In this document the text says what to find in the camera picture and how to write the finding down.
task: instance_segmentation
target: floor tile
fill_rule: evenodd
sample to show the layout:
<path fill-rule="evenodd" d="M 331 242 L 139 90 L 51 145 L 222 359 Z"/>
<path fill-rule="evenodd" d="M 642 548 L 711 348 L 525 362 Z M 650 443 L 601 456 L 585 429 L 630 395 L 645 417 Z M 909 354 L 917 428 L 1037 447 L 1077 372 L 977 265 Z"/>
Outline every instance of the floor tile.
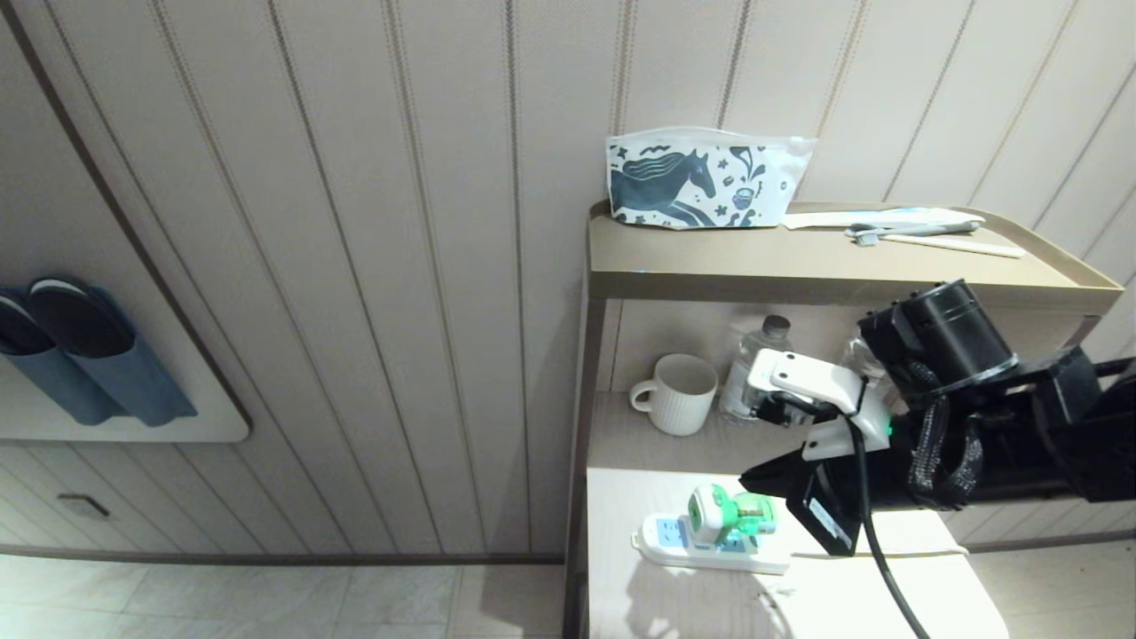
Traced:
<path fill-rule="evenodd" d="M 333 639 L 445 639 L 445 624 L 339 624 Z"/>
<path fill-rule="evenodd" d="M 970 565 L 1003 617 L 1136 600 L 1131 540 L 979 553 Z"/>
<path fill-rule="evenodd" d="M 454 637 L 556 637 L 563 566 L 466 566 L 450 620 Z"/>
<path fill-rule="evenodd" d="M 289 621 L 331 628 L 351 569 L 153 566 L 124 612 L 226 621 Z"/>
<path fill-rule="evenodd" d="M 118 615 L 115 639 L 328 639 L 329 624 Z"/>
<path fill-rule="evenodd" d="M 0 555 L 0 601 L 117 613 L 150 567 Z"/>
<path fill-rule="evenodd" d="M 0 604 L 3 639 L 111 639 L 118 615 L 26 604 Z"/>
<path fill-rule="evenodd" d="M 444 624 L 457 574 L 454 566 L 354 569 L 339 621 Z"/>
<path fill-rule="evenodd" d="M 1136 636 L 1136 608 L 1131 603 L 1110 604 L 1005 617 L 1010 637 L 1028 639 L 1131 639 Z"/>

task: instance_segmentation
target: white mug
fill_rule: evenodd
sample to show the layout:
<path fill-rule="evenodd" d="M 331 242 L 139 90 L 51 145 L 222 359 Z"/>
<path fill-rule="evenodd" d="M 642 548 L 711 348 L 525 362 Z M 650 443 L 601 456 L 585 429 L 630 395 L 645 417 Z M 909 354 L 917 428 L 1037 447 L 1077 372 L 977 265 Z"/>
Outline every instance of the white mug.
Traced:
<path fill-rule="evenodd" d="M 632 408 L 642 410 L 660 431 L 677 437 L 699 432 L 718 390 L 713 366 L 693 355 L 668 355 L 654 365 L 654 377 L 635 384 Z M 640 396 L 651 398 L 641 401 Z"/>

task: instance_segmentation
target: baseboard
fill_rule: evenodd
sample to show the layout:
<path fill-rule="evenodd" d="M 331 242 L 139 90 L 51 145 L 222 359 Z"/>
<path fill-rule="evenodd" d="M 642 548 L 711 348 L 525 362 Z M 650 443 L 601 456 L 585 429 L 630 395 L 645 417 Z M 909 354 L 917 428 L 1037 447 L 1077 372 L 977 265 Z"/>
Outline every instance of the baseboard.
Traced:
<path fill-rule="evenodd" d="M 1059 546 L 1078 546 L 1080 543 L 1103 543 L 1105 541 L 1122 541 L 1136 539 L 1136 530 L 1118 530 L 1116 532 L 1093 532 L 1072 534 L 1069 537 L 1052 537 L 1049 539 L 1019 539 L 1010 541 L 987 541 L 984 543 L 964 543 L 967 550 L 975 553 L 1001 553 L 1004 550 L 1033 550 L 1036 548 L 1055 548 Z"/>
<path fill-rule="evenodd" d="M 563 564 L 562 555 L 175 555 L 164 553 L 117 553 L 110 550 L 65 550 L 0 545 L 0 555 L 125 562 L 143 564 L 203 564 L 214 566 L 438 566 L 493 564 Z"/>

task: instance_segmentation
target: mug handle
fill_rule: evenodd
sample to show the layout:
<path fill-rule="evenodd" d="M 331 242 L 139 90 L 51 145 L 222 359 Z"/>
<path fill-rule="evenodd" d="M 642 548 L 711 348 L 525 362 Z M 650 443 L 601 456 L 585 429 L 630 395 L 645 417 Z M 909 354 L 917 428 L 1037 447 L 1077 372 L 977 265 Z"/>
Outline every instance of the mug handle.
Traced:
<path fill-rule="evenodd" d="M 659 384 L 654 383 L 654 380 L 640 382 L 634 387 L 632 387 L 632 392 L 627 395 L 627 398 L 632 400 L 632 408 L 643 413 L 650 413 L 651 401 L 650 400 L 640 401 L 638 396 L 643 395 L 644 392 L 651 392 L 655 390 L 659 390 Z"/>

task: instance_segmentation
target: paneled wall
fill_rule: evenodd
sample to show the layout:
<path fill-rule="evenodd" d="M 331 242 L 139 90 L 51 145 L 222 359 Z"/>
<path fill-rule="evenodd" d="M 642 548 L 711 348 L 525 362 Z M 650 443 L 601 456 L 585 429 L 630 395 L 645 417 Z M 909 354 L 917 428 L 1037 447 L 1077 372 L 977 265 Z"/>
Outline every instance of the paneled wall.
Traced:
<path fill-rule="evenodd" d="M 610 133 L 817 135 L 800 198 L 989 208 L 1136 272 L 1127 0 L 12 3 L 253 434 L 6 442 L 7 543 L 561 553 Z M 1131 354 L 1133 317 L 1129 292 L 1091 352 Z M 1046 525 L 1108 518 L 1070 513 Z"/>

